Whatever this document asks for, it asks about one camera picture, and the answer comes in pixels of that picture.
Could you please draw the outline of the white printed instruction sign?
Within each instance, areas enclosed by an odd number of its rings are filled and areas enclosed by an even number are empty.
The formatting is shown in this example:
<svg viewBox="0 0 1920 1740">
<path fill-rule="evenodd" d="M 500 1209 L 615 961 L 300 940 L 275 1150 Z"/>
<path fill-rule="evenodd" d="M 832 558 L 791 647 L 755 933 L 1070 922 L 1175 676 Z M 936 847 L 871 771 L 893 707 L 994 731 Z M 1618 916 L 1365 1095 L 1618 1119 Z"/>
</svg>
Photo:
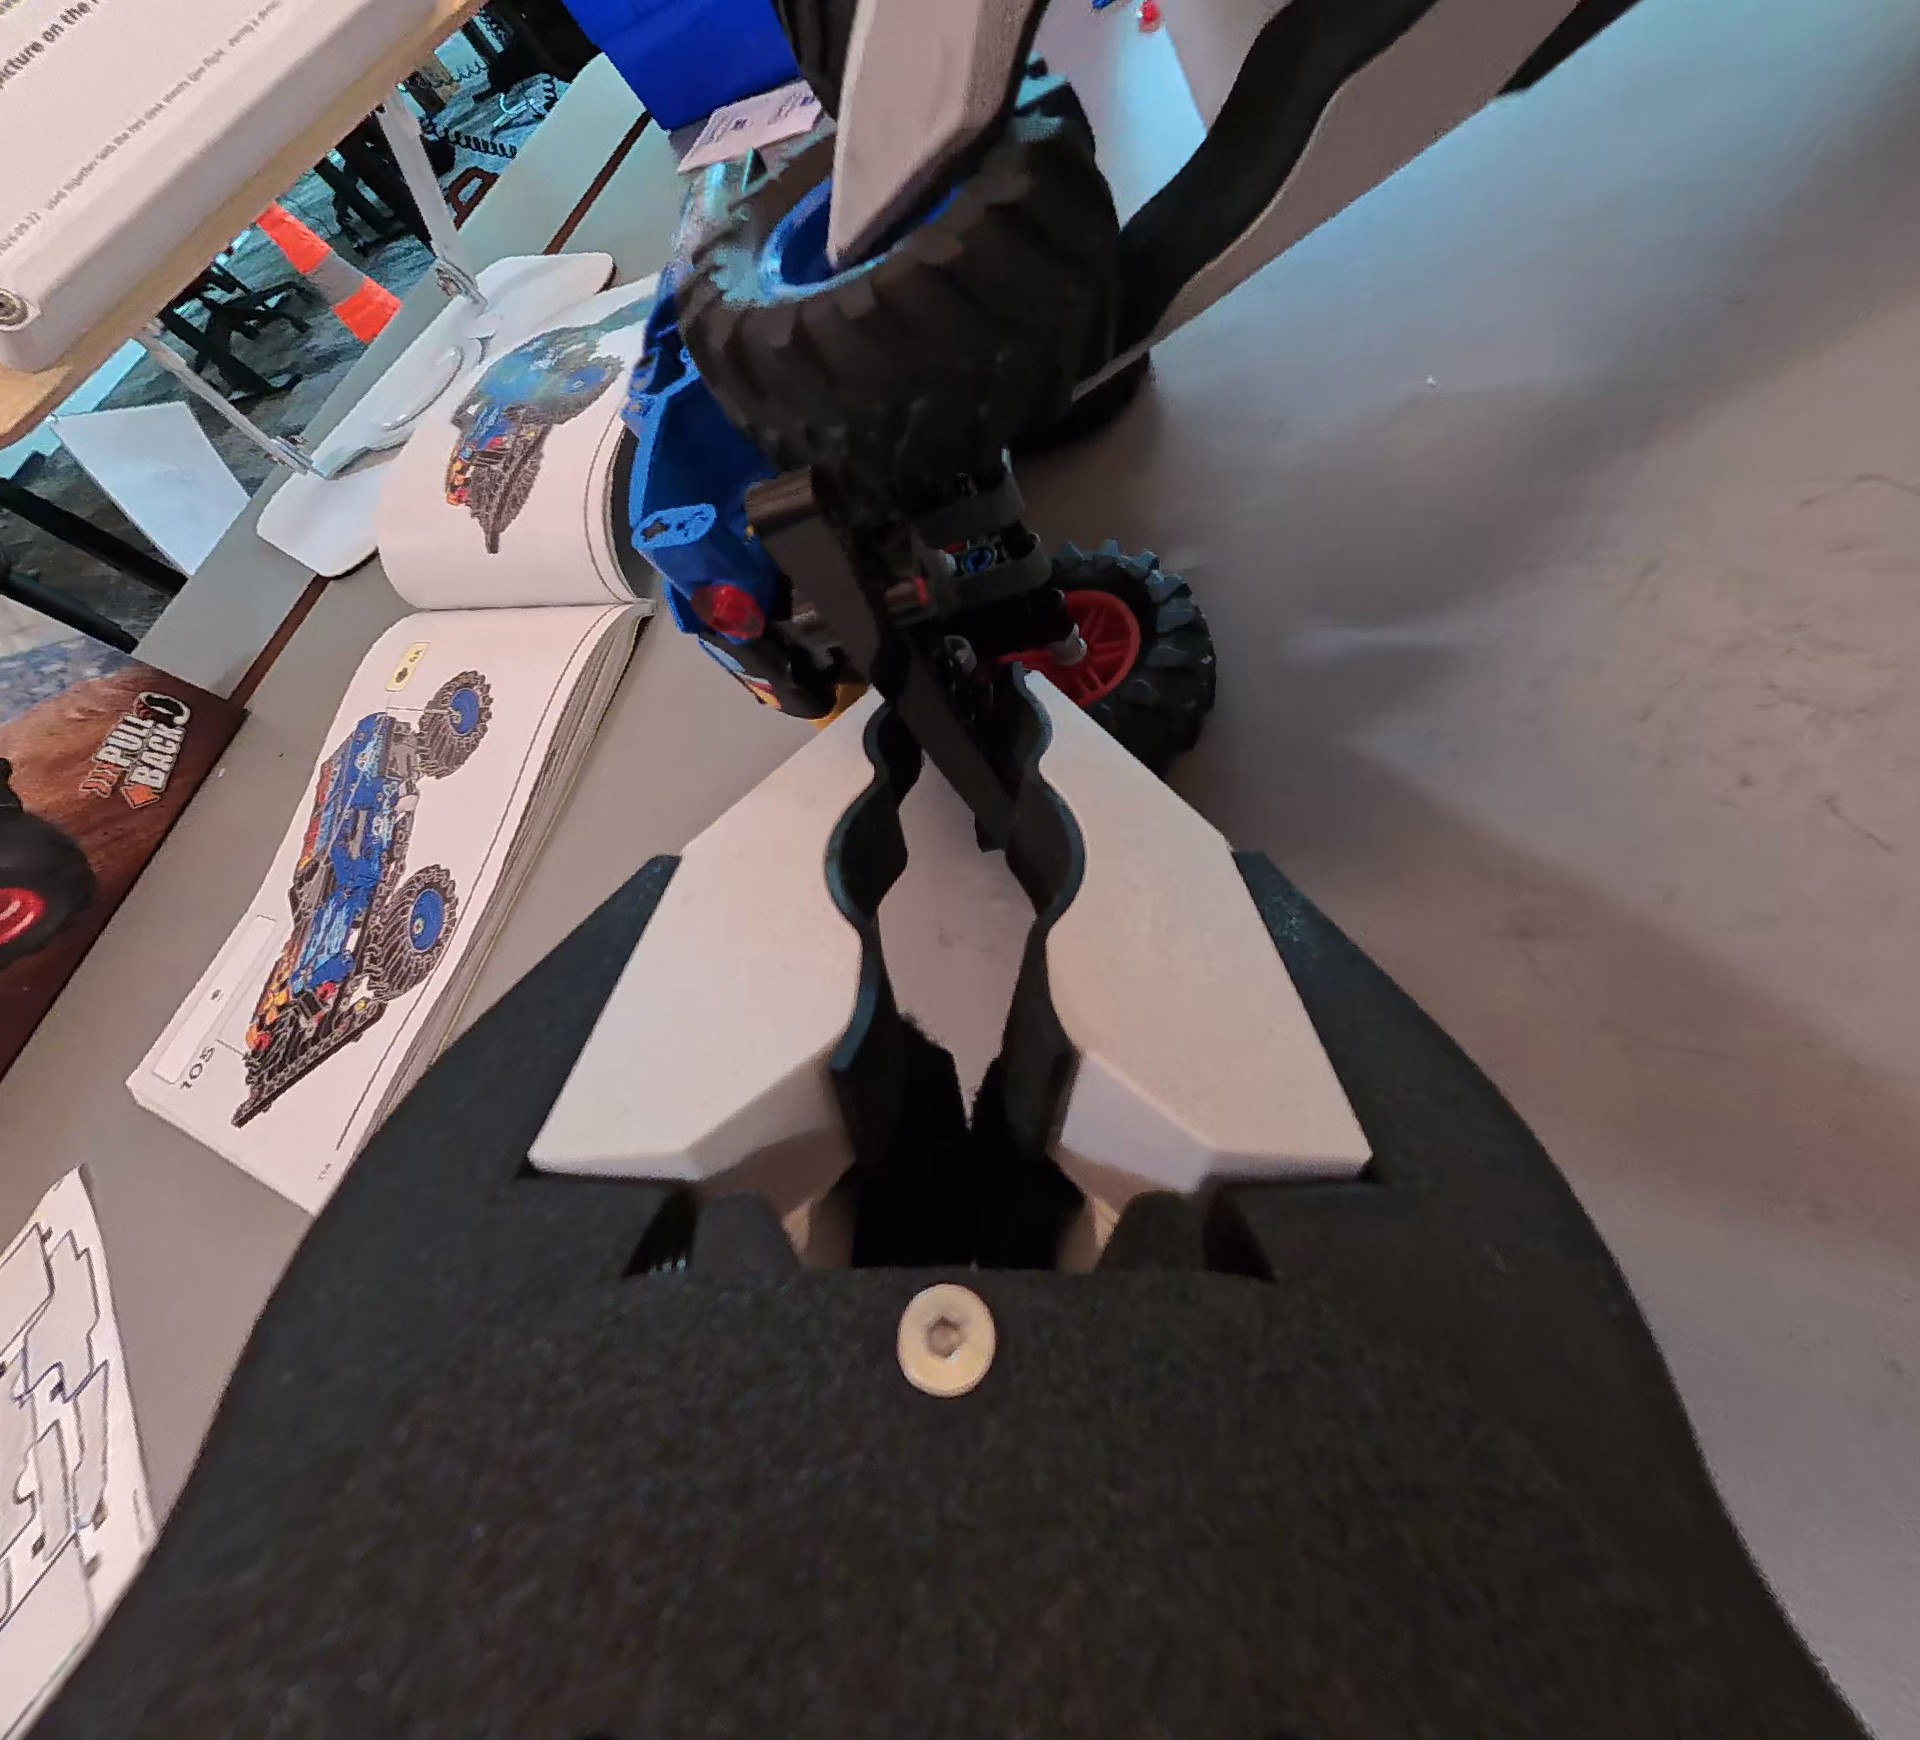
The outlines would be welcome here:
<svg viewBox="0 0 1920 1740">
<path fill-rule="evenodd" d="M 44 370 L 430 0 L 5 0 L 5 368 Z"/>
</svg>

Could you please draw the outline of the blue lego monster truck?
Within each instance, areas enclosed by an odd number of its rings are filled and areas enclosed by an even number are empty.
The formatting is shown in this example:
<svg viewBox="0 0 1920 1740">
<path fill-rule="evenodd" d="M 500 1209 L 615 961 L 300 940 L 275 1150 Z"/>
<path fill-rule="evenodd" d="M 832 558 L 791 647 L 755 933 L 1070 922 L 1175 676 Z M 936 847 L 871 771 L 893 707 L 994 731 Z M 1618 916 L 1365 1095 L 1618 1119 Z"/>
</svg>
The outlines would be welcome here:
<svg viewBox="0 0 1920 1740">
<path fill-rule="evenodd" d="M 703 197 L 631 376 L 625 521 L 675 624 L 755 700 L 821 724 L 883 690 L 975 815 L 1015 822 L 1015 667 L 1084 655 L 1015 453 L 1110 423 L 1118 206 L 1094 123 L 1030 59 L 983 159 L 833 266 L 833 121 Z"/>
</svg>

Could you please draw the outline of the black tyre red rim wheel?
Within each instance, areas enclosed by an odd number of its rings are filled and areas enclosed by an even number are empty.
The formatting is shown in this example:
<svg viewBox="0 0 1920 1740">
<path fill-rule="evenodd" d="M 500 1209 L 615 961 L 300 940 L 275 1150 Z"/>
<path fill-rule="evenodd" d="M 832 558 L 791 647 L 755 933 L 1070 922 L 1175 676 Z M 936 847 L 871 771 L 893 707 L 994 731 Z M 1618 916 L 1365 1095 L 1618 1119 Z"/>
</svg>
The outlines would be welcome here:
<svg viewBox="0 0 1920 1740">
<path fill-rule="evenodd" d="M 1199 744 L 1220 694 L 1209 624 L 1187 574 L 1118 539 L 1060 545 L 1050 558 L 1084 655 L 1037 670 L 1158 779 Z"/>
</svg>

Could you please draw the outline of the brown printed lego box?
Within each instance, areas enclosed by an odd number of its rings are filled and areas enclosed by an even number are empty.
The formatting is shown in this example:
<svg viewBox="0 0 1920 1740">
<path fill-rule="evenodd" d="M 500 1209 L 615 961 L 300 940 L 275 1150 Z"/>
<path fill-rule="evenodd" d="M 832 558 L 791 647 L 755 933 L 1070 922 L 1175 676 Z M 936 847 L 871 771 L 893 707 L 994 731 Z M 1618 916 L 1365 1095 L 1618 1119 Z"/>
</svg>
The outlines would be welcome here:
<svg viewBox="0 0 1920 1740">
<path fill-rule="evenodd" d="M 214 771 L 245 707 L 108 651 L 5 658 L 5 1071 Z"/>
</svg>

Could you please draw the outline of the open lego instruction booklet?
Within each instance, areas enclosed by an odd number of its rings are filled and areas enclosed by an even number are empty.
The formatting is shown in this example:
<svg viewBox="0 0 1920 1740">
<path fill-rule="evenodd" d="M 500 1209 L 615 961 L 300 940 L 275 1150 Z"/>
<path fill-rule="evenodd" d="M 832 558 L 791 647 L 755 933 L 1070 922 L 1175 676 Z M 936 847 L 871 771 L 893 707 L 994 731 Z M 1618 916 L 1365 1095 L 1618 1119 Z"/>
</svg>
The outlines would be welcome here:
<svg viewBox="0 0 1920 1740">
<path fill-rule="evenodd" d="M 564 308 L 394 453 L 375 558 L 407 616 L 127 1082 L 304 1216 L 444 1050 L 652 616 L 615 498 L 653 299 L 652 274 Z"/>
</svg>

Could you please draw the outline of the orange traffic cone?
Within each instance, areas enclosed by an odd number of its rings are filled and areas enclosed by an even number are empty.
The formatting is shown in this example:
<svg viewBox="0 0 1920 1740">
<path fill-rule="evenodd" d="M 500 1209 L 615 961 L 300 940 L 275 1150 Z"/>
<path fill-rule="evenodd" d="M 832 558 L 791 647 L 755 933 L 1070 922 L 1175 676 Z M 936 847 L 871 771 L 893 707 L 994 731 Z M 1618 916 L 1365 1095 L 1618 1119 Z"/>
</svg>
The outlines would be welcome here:
<svg viewBox="0 0 1920 1740">
<path fill-rule="evenodd" d="M 394 322 L 399 299 L 330 245 L 288 206 L 268 203 L 253 225 L 275 238 L 279 254 L 325 299 L 325 304 L 359 344 L 372 344 Z"/>
</svg>

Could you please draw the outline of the white sign stand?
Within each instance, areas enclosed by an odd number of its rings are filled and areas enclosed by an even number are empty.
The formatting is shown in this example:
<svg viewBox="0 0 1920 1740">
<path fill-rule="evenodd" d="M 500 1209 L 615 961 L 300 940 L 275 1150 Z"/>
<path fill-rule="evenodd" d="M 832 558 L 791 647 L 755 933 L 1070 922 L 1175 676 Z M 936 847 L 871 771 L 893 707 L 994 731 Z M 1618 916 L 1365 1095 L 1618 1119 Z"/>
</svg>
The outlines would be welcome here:
<svg viewBox="0 0 1920 1740">
<path fill-rule="evenodd" d="M 512 254 L 482 266 L 457 238 L 413 100 L 390 90 L 375 106 L 375 121 L 428 220 L 433 262 L 424 292 L 437 292 L 437 308 L 416 323 L 416 338 L 394 347 L 394 359 L 317 446 L 258 432 L 214 385 L 192 370 L 157 322 L 132 331 L 159 368 L 294 474 L 258 514 L 258 538 L 315 574 L 345 574 L 375 551 L 380 467 L 390 451 L 428 425 L 444 398 L 457 398 L 494 356 L 582 304 L 615 274 L 602 250 Z"/>
</svg>

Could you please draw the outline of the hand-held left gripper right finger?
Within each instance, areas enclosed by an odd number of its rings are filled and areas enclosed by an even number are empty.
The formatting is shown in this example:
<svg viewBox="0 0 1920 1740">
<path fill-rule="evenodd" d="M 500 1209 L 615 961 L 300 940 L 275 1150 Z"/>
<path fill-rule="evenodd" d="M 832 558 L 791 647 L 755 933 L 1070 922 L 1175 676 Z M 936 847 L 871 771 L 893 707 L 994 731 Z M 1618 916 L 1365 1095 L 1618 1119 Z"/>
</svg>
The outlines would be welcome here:
<svg viewBox="0 0 1920 1740">
<path fill-rule="evenodd" d="M 986 1263 L 1089 1273 L 1145 1193 L 1361 1178 L 1366 1133 L 1229 842 L 1046 672 L 1012 697 L 1030 933 L 981 1094 Z"/>
</svg>

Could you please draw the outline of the white sticker sheet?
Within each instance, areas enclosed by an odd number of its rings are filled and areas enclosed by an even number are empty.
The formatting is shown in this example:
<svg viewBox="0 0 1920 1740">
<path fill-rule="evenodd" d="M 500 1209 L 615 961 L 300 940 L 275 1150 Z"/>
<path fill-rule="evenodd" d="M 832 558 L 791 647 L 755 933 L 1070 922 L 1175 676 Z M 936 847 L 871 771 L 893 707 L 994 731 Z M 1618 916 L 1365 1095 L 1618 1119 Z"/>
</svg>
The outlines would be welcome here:
<svg viewBox="0 0 1920 1740">
<path fill-rule="evenodd" d="M 27 1735 L 157 1543 L 87 1169 L 5 1244 L 5 1735 Z"/>
</svg>

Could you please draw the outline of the small white label card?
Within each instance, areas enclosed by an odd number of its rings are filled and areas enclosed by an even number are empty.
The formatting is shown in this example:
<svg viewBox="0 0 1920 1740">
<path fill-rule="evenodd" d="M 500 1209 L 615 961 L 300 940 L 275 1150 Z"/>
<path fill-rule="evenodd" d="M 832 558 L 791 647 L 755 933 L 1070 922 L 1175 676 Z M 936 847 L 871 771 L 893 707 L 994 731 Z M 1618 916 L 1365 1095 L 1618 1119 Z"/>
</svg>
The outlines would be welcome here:
<svg viewBox="0 0 1920 1740">
<path fill-rule="evenodd" d="M 740 100 L 726 100 L 684 146 L 676 146 L 676 173 L 695 174 L 755 148 L 808 135 L 821 116 L 827 108 L 819 92 L 800 79 Z"/>
</svg>

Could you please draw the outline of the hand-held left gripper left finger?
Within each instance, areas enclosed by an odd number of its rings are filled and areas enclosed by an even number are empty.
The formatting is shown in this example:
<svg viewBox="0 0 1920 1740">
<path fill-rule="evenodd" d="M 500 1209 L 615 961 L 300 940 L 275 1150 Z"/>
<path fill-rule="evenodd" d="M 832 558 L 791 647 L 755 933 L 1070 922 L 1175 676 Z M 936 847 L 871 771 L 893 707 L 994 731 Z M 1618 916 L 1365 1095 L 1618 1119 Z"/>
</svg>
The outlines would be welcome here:
<svg viewBox="0 0 1920 1740">
<path fill-rule="evenodd" d="M 671 868 L 530 1159 L 808 1216 L 808 1252 L 972 1256 L 953 1055 L 897 1001 L 876 909 L 921 747 L 862 697 Z"/>
</svg>

